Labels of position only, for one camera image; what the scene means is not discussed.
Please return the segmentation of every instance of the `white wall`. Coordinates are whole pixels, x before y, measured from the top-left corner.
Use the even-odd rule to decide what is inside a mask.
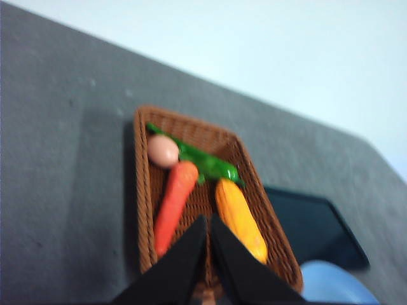
[[[407,181],[407,1],[8,2],[359,135]]]

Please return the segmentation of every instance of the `yellow corn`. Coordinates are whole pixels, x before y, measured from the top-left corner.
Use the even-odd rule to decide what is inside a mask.
[[[242,191],[234,182],[221,179],[216,186],[215,198],[217,210],[223,222],[248,251],[265,264],[267,246]]]

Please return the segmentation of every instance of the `toy vegetable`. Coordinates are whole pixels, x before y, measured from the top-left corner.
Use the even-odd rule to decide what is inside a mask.
[[[197,166],[199,171],[198,183],[205,182],[206,178],[214,180],[226,178],[244,186],[244,181],[240,179],[236,167],[229,162],[220,160],[211,154],[182,142],[181,140],[162,131],[152,123],[147,123],[147,128],[152,132],[170,137],[178,145],[179,159],[191,161]]]
[[[267,260],[267,246],[249,210],[242,191],[228,179],[221,179],[215,193],[217,210],[223,222],[263,264]]]
[[[159,257],[168,250],[188,196],[198,179],[198,169],[190,161],[181,161],[170,171],[164,199],[154,225],[155,250]]]

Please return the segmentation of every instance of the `egg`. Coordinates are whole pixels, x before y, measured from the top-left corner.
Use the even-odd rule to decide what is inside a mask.
[[[177,144],[164,135],[154,135],[147,143],[148,158],[162,168],[171,168],[178,162]]]

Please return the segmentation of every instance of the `black tablet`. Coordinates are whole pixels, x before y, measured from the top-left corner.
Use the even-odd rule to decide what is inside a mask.
[[[344,269],[369,266],[355,236],[327,199],[270,187],[265,191],[300,264],[320,259]]]

